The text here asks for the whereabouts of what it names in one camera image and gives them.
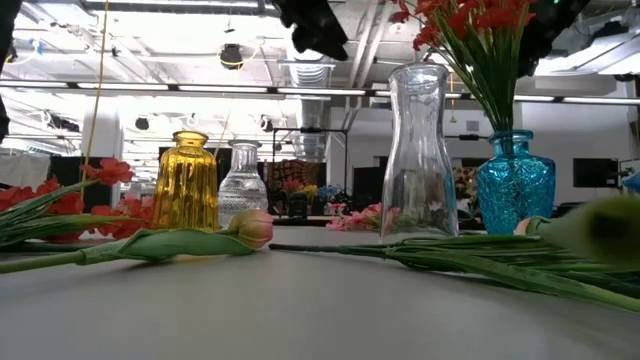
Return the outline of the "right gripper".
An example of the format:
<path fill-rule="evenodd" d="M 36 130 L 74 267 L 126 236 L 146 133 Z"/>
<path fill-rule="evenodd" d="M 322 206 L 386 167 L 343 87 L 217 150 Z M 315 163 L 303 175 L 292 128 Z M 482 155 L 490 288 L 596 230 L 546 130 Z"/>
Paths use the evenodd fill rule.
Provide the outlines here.
<path fill-rule="evenodd" d="M 517 77 L 532 76 L 552 42 L 568 28 L 591 0 L 536 0 L 534 35 L 524 34 L 519 49 Z"/>

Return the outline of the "round black ceiling speaker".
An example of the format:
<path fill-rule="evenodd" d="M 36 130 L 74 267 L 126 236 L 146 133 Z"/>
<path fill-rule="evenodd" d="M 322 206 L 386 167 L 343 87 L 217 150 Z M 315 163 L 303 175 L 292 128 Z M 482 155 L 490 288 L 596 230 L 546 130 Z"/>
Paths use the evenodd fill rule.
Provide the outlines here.
<path fill-rule="evenodd" d="M 227 70 L 240 70 L 244 59 L 239 44 L 225 44 L 219 54 L 220 64 Z"/>

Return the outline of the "patchwork patterned cloth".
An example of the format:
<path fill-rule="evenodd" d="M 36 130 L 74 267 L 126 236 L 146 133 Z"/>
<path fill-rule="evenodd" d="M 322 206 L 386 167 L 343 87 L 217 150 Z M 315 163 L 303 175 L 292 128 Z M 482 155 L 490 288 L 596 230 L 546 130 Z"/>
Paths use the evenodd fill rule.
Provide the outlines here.
<path fill-rule="evenodd" d="M 477 199 L 477 167 L 454 167 L 454 186 L 458 200 Z"/>

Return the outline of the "silver air duct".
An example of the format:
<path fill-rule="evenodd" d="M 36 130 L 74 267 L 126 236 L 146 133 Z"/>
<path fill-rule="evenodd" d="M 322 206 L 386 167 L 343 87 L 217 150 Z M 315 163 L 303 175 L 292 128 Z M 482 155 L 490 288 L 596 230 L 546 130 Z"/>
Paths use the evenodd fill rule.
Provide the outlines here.
<path fill-rule="evenodd" d="M 331 67 L 322 54 L 313 50 L 298 52 L 293 45 L 289 45 L 287 59 L 291 61 L 289 73 L 293 87 L 325 88 L 328 86 Z M 329 101 L 329 98 L 321 100 L 318 96 L 301 96 L 300 105 L 296 109 L 297 127 L 300 129 L 327 128 Z M 324 161 L 326 148 L 324 132 L 294 132 L 292 142 L 297 159 L 313 163 Z"/>

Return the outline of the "red artificial flower bunch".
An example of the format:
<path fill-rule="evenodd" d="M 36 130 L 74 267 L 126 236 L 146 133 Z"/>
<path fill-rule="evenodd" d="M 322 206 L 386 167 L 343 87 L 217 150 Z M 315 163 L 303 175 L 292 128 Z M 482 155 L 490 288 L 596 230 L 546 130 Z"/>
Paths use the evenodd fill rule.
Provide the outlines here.
<path fill-rule="evenodd" d="M 393 23 L 420 24 L 413 48 L 443 57 L 479 102 L 494 133 L 514 128 L 513 103 L 529 0 L 390 0 Z"/>
<path fill-rule="evenodd" d="M 114 207 L 95 205 L 84 211 L 85 188 L 131 182 L 134 172 L 128 163 L 107 158 L 97 167 L 84 164 L 81 170 L 84 177 L 73 185 L 62 186 L 53 177 L 35 189 L 0 190 L 0 251 L 18 249 L 30 240 L 71 244 L 85 233 L 120 240 L 149 225 L 151 206 L 141 199 L 122 199 Z"/>

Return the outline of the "black metal rack frame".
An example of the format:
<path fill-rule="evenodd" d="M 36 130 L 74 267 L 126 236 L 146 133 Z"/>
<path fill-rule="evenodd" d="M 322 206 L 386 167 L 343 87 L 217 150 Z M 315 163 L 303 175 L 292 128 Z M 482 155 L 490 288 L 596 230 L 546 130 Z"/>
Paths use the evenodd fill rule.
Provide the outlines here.
<path fill-rule="evenodd" d="M 341 133 L 343 135 L 346 134 L 346 132 L 344 130 L 337 130 L 337 129 L 314 129 L 314 128 L 278 128 L 278 127 L 274 127 L 273 131 L 272 131 L 272 155 L 271 155 L 271 160 L 270 162 L 279 162 L 275 159 L 275 156 L 278 152 L 281 151 L 281 145 L 282 144 L 293 144 L 292 139 L 293 139 L 293 133 L 294 132 L 303 132 L 303 133 L 316 133 L 316 132 L 324 132 L 325 134 L 331 134 L 331 133 Z M 327 165 L 325 163 L 320 163 L 321 164 L 321 172 L 319 175 L 319 184 L 321 186 L 324 186 L 326 184 L 325 180 L 321 179 L 321 176 L 326 174 L 326 167 Z M 268 200 L 269 200 L 269 209 L 268 212 L 272 215 L 279 215 L 281 213 L 281 211 L 279 210 L 280 207 L 284 207 L 284 214 L 287 215 L 287 200 L 279 200 L 279 201 L 272 201 L 269 199 L 268 196 Z"/>

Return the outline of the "yellow glass vase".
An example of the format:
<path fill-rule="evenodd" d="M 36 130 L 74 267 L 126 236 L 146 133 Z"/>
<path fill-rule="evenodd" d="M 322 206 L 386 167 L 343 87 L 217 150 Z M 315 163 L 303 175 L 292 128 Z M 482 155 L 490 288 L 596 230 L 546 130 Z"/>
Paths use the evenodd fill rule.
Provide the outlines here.
<path fill-rule="evenodd" d="M 173 140 L 160 157 L 150 227 L 218 230 L 217 162 L 205 148 L 209 137 L 178 131 Z"/>

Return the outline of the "background flower arrangement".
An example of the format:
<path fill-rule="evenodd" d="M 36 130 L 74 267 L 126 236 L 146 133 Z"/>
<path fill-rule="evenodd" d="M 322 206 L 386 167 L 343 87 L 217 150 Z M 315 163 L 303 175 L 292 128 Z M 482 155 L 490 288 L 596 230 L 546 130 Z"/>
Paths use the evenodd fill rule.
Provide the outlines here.
<path fill-rule="evenodd" d="M 336 209 L 334 203 L 337 203 L 339 196 L 343 193 L 341 186 L 315 184 L 304 184 L 302 181 L 289 178 L 281 186 L 282 192 L 286 195 L 287 215 L 288 215 L 288 199 L 292 193 L 304 192 L 308 199 L 309 215 L 327 215 L 335 214 Z"/>

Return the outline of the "white hanging cloth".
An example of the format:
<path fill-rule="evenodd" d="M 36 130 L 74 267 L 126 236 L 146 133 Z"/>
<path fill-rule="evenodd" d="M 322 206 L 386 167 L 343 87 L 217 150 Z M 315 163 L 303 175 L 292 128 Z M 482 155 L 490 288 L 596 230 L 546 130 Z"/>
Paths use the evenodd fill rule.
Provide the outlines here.
<path fill-rule="evenodd" d="M 36 189 L 48 176 L 50 157 L 20 154 L 0 156 L 0 184 Z"/>

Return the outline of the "pink artificial flower bunch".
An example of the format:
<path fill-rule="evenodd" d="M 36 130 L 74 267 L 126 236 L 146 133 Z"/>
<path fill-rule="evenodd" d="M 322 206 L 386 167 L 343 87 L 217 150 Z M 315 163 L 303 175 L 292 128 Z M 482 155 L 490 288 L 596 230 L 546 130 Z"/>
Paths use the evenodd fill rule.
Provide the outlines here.
<path fill-rule="evenodd" d="M 380 231 L 382 228 L 390 230 L 394 218 L 399 214 L 397 207 L 383 212 L 382 204 L 371 204 L 362 211 L 353 211 L 348 215 L 332 216 L 325 227 L 333 231 Z"/>

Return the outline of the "blue glass vase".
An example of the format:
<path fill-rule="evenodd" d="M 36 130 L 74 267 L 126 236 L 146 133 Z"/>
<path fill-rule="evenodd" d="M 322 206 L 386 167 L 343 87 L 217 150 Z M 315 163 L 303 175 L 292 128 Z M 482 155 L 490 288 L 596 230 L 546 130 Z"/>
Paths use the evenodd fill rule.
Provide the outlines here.
<path fill-rule="evenodd" d="M 529 151 L 530 130 L 494 133 L 493 157 L 477 171 L 482 221 L 492 235 L 511 234 L 526 218 L 549 218 L 554 207 L 556 166 Z"/>

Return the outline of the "black monitor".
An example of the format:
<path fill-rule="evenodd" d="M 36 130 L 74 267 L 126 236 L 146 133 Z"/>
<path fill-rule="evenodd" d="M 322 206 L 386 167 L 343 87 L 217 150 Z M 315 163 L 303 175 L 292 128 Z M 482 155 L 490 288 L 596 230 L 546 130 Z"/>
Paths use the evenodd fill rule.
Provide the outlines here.
<path fill-rule="evenodd" d="M 610 158 L 574 158 L 573 186 L 576 188 L 615 188 L 618 161 Z"/>

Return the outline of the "tall clear glass vase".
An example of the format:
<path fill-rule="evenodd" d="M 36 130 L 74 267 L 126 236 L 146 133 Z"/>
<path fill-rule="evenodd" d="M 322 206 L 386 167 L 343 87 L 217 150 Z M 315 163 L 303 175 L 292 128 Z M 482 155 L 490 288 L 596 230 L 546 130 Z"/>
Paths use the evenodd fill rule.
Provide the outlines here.
<path fill-rule="evenodd" d="M 447 69 L 413 63 L 389 77 L 392 143 L 381 197 L 379 242 L 456 236 L 453 168 L 443 135 Z"/>

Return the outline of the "orange mandala tapestry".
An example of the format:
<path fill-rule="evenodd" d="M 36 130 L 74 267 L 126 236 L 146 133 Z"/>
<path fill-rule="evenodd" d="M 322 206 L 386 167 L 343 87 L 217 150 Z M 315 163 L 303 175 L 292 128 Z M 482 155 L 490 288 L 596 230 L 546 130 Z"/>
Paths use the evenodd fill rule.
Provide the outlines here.
<path fill-rule="evenodd" d="M 302 181 L 304 184 L 319 184 L 321 164 L 310 163 L 298 159 L 267 162 L 264 164 L 264 175 L 269 199 L 272 201 L 286 200 L 282 192 L 282 184 L 289 178 Z"/>

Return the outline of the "green leafy flower stems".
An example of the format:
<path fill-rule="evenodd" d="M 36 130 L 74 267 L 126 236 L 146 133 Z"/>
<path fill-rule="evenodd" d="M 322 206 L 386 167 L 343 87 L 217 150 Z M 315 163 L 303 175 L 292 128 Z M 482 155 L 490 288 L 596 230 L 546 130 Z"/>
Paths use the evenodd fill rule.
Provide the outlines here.
<path fill-rule="evenodd" d="M 537 236 L 421 236 L 392 244 L 296 245 L 293 249 L 394 260 L 418 271 L 476 274 L 525 291 L 640 314 L 640 269 L 591 260 Z"/>

